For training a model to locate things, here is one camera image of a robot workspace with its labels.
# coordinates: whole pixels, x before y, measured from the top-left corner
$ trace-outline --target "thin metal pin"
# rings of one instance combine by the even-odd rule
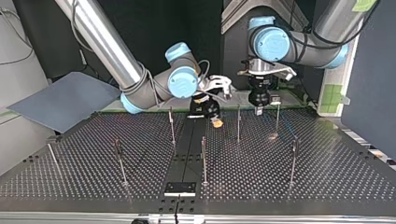
[[[204,186],[208,185],[206,176],[206,138],[202,137],[202,159],[204,162]]]
[[[49,147],[50,155],[52,156],[53,161],[55,161],[55,163],[58,164],[58,161],[56,160],[56,157],[55,157],[55,153],[53,152],[53,149],[52,149],[52,145],[50,143],[48,143],[47,146]]]
[[[126,174],[125,174],[125,168],[123,166],[123,162],[122,162],[122,149],[120,146],[120,139],[116,138],[115,143],[114,143],[114,147],[116,150],[116,157],[119,160],[120,163],[120,168],[121,168],[121,172],[122,172],[122,178],[123,178],[123,185],[124,186],[128,186],[128,180],[126,179]]]
[[[50,143],[47,143],[47,146],[49,147],[50,155],[51,155],[53,161],[56,164],[56,168],[58,169],[59,175],[62,175],[61,167],[59,167],[59,162],[58,162],[58,160],[56,160],[55,153],[53,152],[52,145]]]
[[[240,132],[241,132],[241,124],[240,123],[241,123],[241,120],[242,120],[242,118],[241,118],[241,106],[238,105],[238,138],[237,138],[238,143],[241,140],[241,137],[240,137]]]
[[[172,144],[174,148],[176,148],[176,140],[175,140],[175,128],[174,128],[174,120],[173,120],[173,111],[172,106],[169,109],[169,122],[171,123],[171,130],[172,130]]]
[[[276,112],[276,133],[279,130],[279,116],[280,116],[280,104],[277,105],[277,112]]]
[[[121,167],[121,170],[122,170],[122,176],[123,176],[123,179],[124,179],[124,185],[128,185],[128,181],[126,180],[126,175],[125,175],[125,170],[124,170],[124,167],[123,167],[122,160],[120,160],[120,167]]]
[[[297,136],[294,136],[292,151],[293,151],[293,164],[291,166],[290,187],[294,185],[295,165],[298,154],[300,152],[300,139],[298,139]]]

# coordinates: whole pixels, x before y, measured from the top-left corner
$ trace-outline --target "small round object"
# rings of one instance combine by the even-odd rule
[[[221,128],[224,123],[221,119],[217,119],[215,121],[212,121],[212,124],[214,128]]]

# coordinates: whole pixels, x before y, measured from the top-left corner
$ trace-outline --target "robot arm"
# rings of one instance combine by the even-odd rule
[[[347,43],[355,37],[350,37],[351,34],[378,3],[379,0],[376,3],[371,1],[368,3],[371,5],[361,10],[359,1],[332,0],[312,34],[277,27],[275,17],[251,19],[248,25],[247,70],[240,73],[250,76],[253,91],[249,101],[256,108],[263,108],[269,104],[267,88],[273,75],[286,80],[296,76],[291,68],[278,62],[328,69],[341,65],[347,57]]]
[[[149,70],[128,50],[95,0],[55,0],[120,84],[121,101],[130,113],[139,113],[175,96],[188,98],[198,89],[200,66],[185,43],[165,53],[171,67],[149,80]]]

